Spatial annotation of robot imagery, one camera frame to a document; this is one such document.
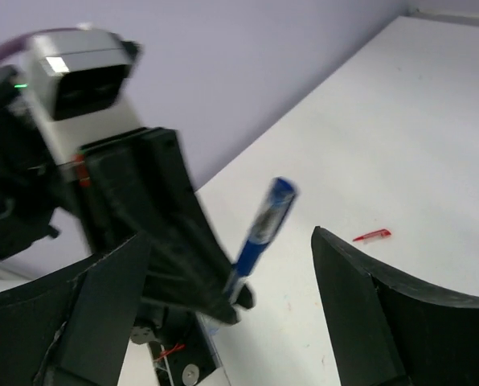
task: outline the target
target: white table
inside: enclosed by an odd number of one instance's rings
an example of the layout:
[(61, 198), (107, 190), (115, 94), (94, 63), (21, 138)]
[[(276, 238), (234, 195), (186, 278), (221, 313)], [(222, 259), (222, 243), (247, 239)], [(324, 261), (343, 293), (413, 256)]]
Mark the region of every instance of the white table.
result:
[(479, 28), (397, 19), (206, 184), (232, 256), (277, 175), (301, 197), (252, 277), (256, 308), (215, 344), (232, 386), (337, 386), (316, 225), (348, 241), (388, 228), (356, 246), (479, 295)]

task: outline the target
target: red wire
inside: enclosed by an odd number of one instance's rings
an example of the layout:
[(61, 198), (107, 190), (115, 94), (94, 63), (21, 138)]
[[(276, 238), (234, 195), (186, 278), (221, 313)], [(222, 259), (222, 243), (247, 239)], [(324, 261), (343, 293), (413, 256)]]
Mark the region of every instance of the red wire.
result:
[(174, 347), (172, 347), (171, 349), (161, 351), (161, 353), (159, 354), (159, 356), (158, 356), (158, 358), (157, 358), (156, 360), (163, 359), (165, 356), (168, 356), (168, 355), (170, 355), (170, 354), (173, 353), (173, 352), (180, 351), (180, 350), (182, 350), (184, 347), (185, 347), (184, 344), (177, 343), (177, 344), (176, 344)]

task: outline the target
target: purple cable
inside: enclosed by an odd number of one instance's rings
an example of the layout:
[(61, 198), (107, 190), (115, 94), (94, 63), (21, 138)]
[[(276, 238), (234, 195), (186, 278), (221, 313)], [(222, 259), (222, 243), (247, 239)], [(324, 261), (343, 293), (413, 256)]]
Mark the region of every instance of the purple cable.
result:
[(0, 62), (10, 58), (12, 55), (18, 54), (25, 50), (27, 40), (34, 35), (43, 34), (47, 32), (57, 32), (57, 31), (74, 31), (77, 28), (53, 28), (50, 30), (41, 30), (36, 32), (29, 32), (20, 36), (16, 36), (13, 39), (7, 40), (6, 42), (0, 44)]

